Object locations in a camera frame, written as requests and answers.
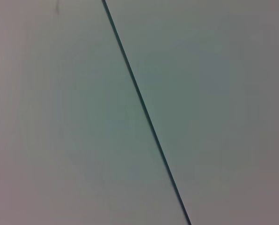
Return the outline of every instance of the panel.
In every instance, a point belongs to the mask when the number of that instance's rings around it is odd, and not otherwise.
[[[0,225],[184,225],[101,1],[0,0]]]
[[[279,0],[108,0],[194,225],[279,224]]]

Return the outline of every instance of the gray surface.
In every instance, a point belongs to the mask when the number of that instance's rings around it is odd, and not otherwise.
[[[184,225],[99,0],[0,0],[0,225]]]
[[[279,0],[108,0],[194,225],[279,224]]]

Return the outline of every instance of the dark line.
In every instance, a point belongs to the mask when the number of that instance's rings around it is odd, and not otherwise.
[[[172,185],[173,185],[175,194],[176,194],[176,196],[177,196],[177,198],[178,198],[178,201],[179,201],[179,203],[180,203],[180,206],[181,206],[181,208],[182,208],[183,214],[184,214],[184,216],[185,216],[185,218],[186,218],[186,221],[187,221],[188,225],[191,225],[190,218],[188,217],[188,214],[187,214],[187,212],[186,212],[185,206],[184,206],[183,201],[182,201],[182,199],[181,199],[181,196],[180,196],[180,194],[179,194],[177,185],[176,185],[176,183],[175,183],[175,181],[174,181],[172,172],[171,172],[171,170],[170,170],[170,168],[169,168],[168,162],[167,162],[167,160],[166,160],[166,158],[165,158],[165,156],[164,156],[164,153],[163,153],[163,151],[162,151],[162,147],[161,147],[160,142],[159,142],[159,140],[158,140],[158,137],[157,137],[157,134],[156,134],[156,132],[155,132],[154,126],[153,126],[153,124],[152,124],[152,121],[151,121],[151,119],[150,119],[148,110],[147,110],[147,108],[146,108],[144,99],[143,99],[143,97],[142,97],[142,95],[141,95],[141,93],[140,93],[139,87],[138,87],[137,82],[136,82],[136,80],[135,80],[134,74],[133,74],[133,72],[132,72],[131,66],[130,66],[129,61],[128,61],[128,59],[127,59],[127,56],[126,56],[126,53],[125,53],[125,51],[124,51],[124,48],[123,48],[122,42],[121,42],[121,40],[120,40],[120,37],[119,37],[119,35],[118,35],[118,33],[117,33],[116,26],[115,26],[115,24],[114,24],[114,22],[113,22],[113,20],[112,20],[110,11],[109,11],[108,6],[107,6],[107,4],[106,4],[106,1],[105,1],[105,0],[102,0],[102,3],[103,3],[103,5],[104,5],[105,11],[106,11],[106,14],[107,14],[107,16],[108,16],[108,19],[109,19],[109,21],[110,21],[110,24],[111,24],[111,27],[112,27],[112,29],[113,29],[113,32],[114,32],[114,34],[115,34],[115,36],[116,36],[117,43],[118,43],[118,45],[119,45],[119,47],[120,47],[120,50],[121,50],[121,53],[122,53],[122,55],[123,55],[124,61],[125,61],[126,65],[127,65],[129,74],[130,74],[131,79],[132,79],[132,81],[133,81],[133,85],[134,85],[134,87],[135,87],[135,89],[136,89],[136,92],[137,92],[137,94],[138,94],[138,96],[139,96],[139,100],[140,100],[141,106],[142,106],[142,108],[143,108],[143,110],[144,110],[146,119],[148,120],[149,126],[150,126],[150,128],[151,128],[152,133],[153,133],[153,137],[154,137],[154,139],[155,139],[155,141],[156,141],[158,150],[159,150],[159,152],[160,152],[160,155],[161,155],[161,157],[162,157],[163,163],[164,163],[164,165],[165,165],[165,167],[166,167],[166,170],[167,170],[167,172],[168,172],[169,178],[170,178],[170,180],[171,180],[171,183],[172,183]]]

